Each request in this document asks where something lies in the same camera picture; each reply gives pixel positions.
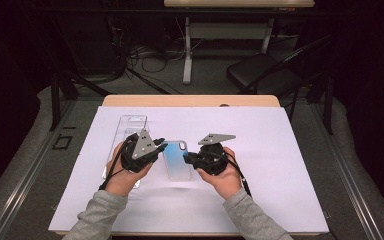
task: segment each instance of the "gray sleeve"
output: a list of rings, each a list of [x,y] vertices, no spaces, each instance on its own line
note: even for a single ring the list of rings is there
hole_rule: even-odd
[[[227,199],[223,207],[240,234],[247,240],[292,239],[285,229],[264,213],[244,189]]]
[[[114,221],[126,208],[126,204],[127,197],[120,197],[104,190],[96,192],[87,204],[86,210],[77,215],[79,221],[63,239],[108,239]]]

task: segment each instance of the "gray floor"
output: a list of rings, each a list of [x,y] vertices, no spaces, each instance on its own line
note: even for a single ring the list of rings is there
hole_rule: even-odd
[[[280,57],[290,49],[288,44],[291,43],[271,44],[270,52]],[[225,78],[226,67],[258,49],[255,42],[200,43],[194,50],[191,85],[182,84],[182,60],[169,61],[158,73],[144,71],[141,61],[135,69],[184,94],[235,94],[236,88]],[[155,70],[163,63],[149,58],[144,60],[144,66]],[[175,93],[160,81],[153,81]],[[120,94],[159,94],[130,75],[100,86]],[[42,104],[36,122],[0,179],[0,239],[61,238],[47,231],[47,227],[96,108],[102,102],[96,93],[80,85],[77,87],[81,95],[78,101],[68,102],[62,98],[64,118],[53,133],[48,132],[50,89],[39,94]],[[384,199],[354,152],[346,109],[338,101],[334,102],[334,135],[329,136],[320,126],[320,106],[300,100],[292,127],[322,208],[330,216],[327,222],[338,239],[384,239]],[[51,150],[59,134],[73,136],[70,149]],[[332,234],[294,238],[334,239]]]

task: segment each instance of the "clear plastic object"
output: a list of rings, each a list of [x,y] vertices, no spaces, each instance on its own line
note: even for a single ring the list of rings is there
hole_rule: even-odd
[[[147,123],[146,115],[122,115],[118,122],[117,131],[114,136],[113,145],[111,147],[110,154],[108,156],[108,161],[111,161],[113,153],[117,145],[124,141],[128,136],[137,133],[140,134],[140,131],[145,128],[149,133],[149,126]],[[107,169],[105,167],[102,174],[102,178],[106,178]],[[140,186],[140,180],[135,184],[133,188],[138,188]]]
[[[164,143],[167,143],[163,156],[169,179],[176,182],[189,181],[191,179],[190,166],[183,159],[183,156],[188,152],[186,142],[165,141]]]

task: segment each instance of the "black chair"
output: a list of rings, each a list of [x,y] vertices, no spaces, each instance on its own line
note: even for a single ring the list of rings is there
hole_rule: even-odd
[[[239,94],[275,95],[279,99],[294,93],[293,101],[289,105],[289,120],[295,109],[296,100],[301,87],[314,82],[323,74],[323,67],[317,66],[322,49],[326,48],[332,40],[330,35],[305,45],[280,61],[269,54],[258,53],[227,68],[227,78],[236,85]],[[303,71],[312,67],[310,74]]]

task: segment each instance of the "hand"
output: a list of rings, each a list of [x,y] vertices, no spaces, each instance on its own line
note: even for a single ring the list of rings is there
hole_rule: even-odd
[[[229,160],[236,163],[235,160],[228,155],[230,154],[235,157],[235,153],[228,147],[224,147],[223,150],[227,153]],[[242,188],[240,175],[230,163],[227,164],[226,169],[217,176],[210,175],[202,169],[197,169],[197,171],[202,180],[213,185],[217,193],[225,200],[229,199]]]
[[[117,147],[114,150],[112,160],[107,163],[107,175],[108,171],[111,169],[111,166],[113,162],[115,161],[115,157],[117,155],[118,150],[120,149],[123,142],[119,143]],[[133,189],[133,186],[137,181],[145,177],[145,175],[148,173],[149,169],[151,169],[152,163],[146,165],[140,172],[138,173],[132,173],[128,170],[123,170],[116,175],[114,175],[110,181],[108,182],[105,191],[113,193],[115,195],[119,196],[127,196],[129,195],[130,191]],[[123,167],[121,166],[121,162],[117,161],[115,164],[113,173],[116,173],[120,170],[122,170]]]

